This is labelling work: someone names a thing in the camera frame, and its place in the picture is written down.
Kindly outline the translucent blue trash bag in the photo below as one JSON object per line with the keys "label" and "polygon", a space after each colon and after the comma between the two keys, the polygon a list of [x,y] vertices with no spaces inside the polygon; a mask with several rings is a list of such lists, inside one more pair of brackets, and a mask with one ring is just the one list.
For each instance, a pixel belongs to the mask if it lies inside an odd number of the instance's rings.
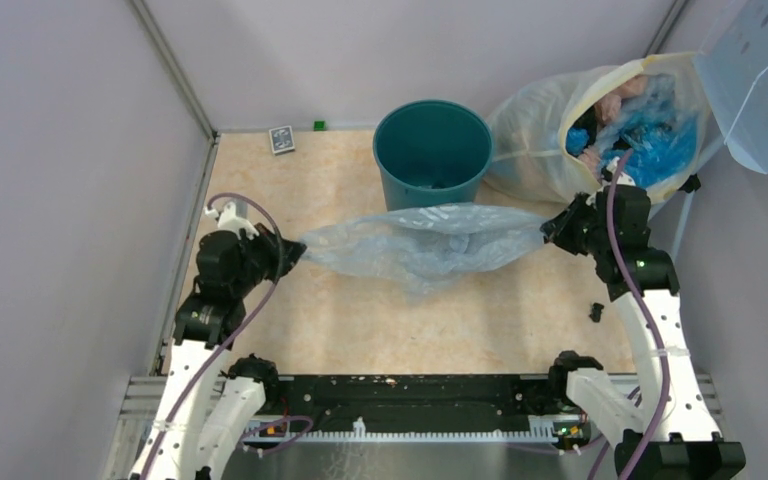
{"label": "translucent blue trash bag", "polygon": [[475,203],[389,211],[300,236],[303,258],[330,271],[397,282],[415,296],[498,270],[544,245],[543,216]]}

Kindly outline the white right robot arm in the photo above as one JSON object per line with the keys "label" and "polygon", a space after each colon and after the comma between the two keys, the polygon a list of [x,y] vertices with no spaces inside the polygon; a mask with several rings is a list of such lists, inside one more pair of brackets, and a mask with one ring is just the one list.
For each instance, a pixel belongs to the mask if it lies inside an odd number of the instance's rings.
{"label": "white right robot arm", "polygon": [[560,412],[582,409],[613,450],[620,479],[732,479],[743,446],[724,437],[705,402],[680,317],[680,285],[669,254],[649,242],[645,190],[619,185],[577,194],[545,222],[547,242],[594,259],[632,348],[639,400],[590,356],[563,351],[546,397]]}

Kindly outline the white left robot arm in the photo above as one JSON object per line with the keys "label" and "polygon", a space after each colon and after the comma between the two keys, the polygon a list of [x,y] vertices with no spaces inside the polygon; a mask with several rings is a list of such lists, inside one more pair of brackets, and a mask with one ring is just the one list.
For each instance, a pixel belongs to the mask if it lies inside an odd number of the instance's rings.
{"label": "white left robot arm", "polygon": [[129,478],[219,479],[255,414],[277,407],[273,362],[254,354],[227,361],[253,319],[245,297],[263,282],[275,287],[306,249],[261,223],[201,238],[193,287],[176,313],[167,380]]}

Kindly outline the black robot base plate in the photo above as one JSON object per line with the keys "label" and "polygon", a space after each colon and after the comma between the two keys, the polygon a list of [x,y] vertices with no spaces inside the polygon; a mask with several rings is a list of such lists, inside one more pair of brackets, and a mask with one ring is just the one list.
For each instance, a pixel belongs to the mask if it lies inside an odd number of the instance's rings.
{"label": "black robot base plate", "polygon": [[259,411],[300,415],[315,432],[347,432],[360,419],[371,433],[525,432],[538,418],[570,414],[545,375],[296,375],[282,377]]}

